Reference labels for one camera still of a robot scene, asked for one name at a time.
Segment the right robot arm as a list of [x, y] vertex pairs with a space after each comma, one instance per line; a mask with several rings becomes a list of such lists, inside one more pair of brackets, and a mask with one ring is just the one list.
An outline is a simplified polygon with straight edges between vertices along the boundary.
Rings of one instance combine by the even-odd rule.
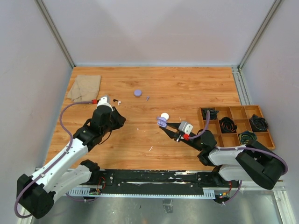
[[215, 167], [217, 172], [211, 177], [218, 187], [228, 181], [253, 181], [264, 189], [273, 189], [288, 172], [286, 161], [257, 140], [235, 147], [219, 147], [207, 127], [194, 134], [193, 126], [186, 121], [159, 121], [158, 125], [171, 139], [198, 150], [198, 159], [203, 165]]

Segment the white earbud case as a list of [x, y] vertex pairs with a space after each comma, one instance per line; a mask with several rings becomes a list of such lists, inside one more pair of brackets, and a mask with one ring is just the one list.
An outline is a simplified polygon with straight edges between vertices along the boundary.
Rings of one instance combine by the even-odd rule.
[[168, 120], [168, 119], [170, 118], [169, 114], [168, 114], [168, 113], [165, 113], [165, 112], [163, 112], [163, 113], [161, 114], [161, 117], [165, 118], [166, 120]]

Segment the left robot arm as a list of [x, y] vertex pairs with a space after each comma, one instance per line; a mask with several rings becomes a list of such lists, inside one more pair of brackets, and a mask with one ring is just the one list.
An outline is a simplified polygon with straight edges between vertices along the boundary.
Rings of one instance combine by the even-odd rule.
[[70, 166], [89, 153], [96, 145], [104, 143], [103, 137], [124, 126], [126, 119], [107, 101], [107, 97], [87, 101], [96, 104], [93, 116], [74, 134], [70, 141], [46, 165], [31, 175], [22, 174], [17, 179], [14, 212], [18, 218], [45, 216], [54, 203], [77, 185], [88, 182], [91, 185], [100, 180], [94, 163], [87, 161], [73, 172], [66, 174]]

